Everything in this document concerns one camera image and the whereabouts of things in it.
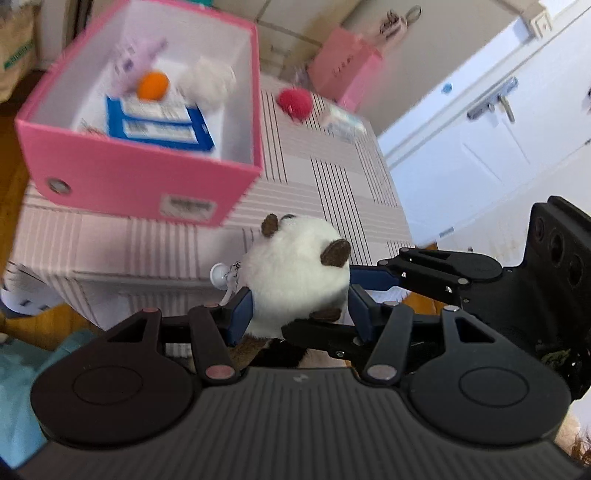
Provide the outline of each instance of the pink storage box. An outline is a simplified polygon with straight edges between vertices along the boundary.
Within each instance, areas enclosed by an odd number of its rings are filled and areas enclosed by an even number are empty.
[[[225,61],[236,90],[205,115],[215,148],[190,153],[78,133],[106,128],[111,52],[123,38],[168,40],[154,68],[171,80],[201,56]],[[258,40],[253,23],[189,2],[122,0],[42,78],[17,116],[37,189],[69,207],[218,226],[262,171]]]
[[[382,67],[382,54],[361,36],[335,28],[308,67],[314,90],[354,112]]]

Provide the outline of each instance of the orange ball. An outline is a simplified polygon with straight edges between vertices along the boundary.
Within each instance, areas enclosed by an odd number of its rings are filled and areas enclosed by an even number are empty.
[[[168,90],[170,82],[162,72],[148,72],[139,81],[137,95],[140,100],[160,100]]]

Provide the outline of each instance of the purple toy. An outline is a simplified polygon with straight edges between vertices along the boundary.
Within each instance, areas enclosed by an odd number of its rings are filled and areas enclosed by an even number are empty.
[[[113,54],[113,73],[109,96],[118,98],[130,93],[141,78],[151,70],[156,55],[161,53],[168,41],[133,38],[115,46]]]

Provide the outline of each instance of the red pom pom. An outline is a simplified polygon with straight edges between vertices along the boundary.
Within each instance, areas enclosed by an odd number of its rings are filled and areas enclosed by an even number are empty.
[[[286,88],[277,96],[277,105],[287,115],[304,121],[312,113],[312,95],[303,88]]]

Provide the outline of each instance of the product label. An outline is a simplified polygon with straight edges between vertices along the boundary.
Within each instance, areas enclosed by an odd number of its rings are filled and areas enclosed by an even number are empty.
[[[4,70],[8,70],[12,67],[16,62],[18,62],[24,55],[33,48],[33,41],[31,40],[28,43],[25,43],[21,48],[19,48],[7,61],[4,62]]]
[[[160,214],[173,218],[183,218],[195,222],[209,220],[216,209],[216,203],[208,200],[180,197],[176,195],[162,195],[160,200]]]
[[[162,125],[137,120],[124,120],[123,132],[128,138],[153,138],[173,142],[199,143],[190,125]]]
[[[190,122],[191,117],[182,103],[139,102],[121,100],[121,110],[127,116],[161,122]]]

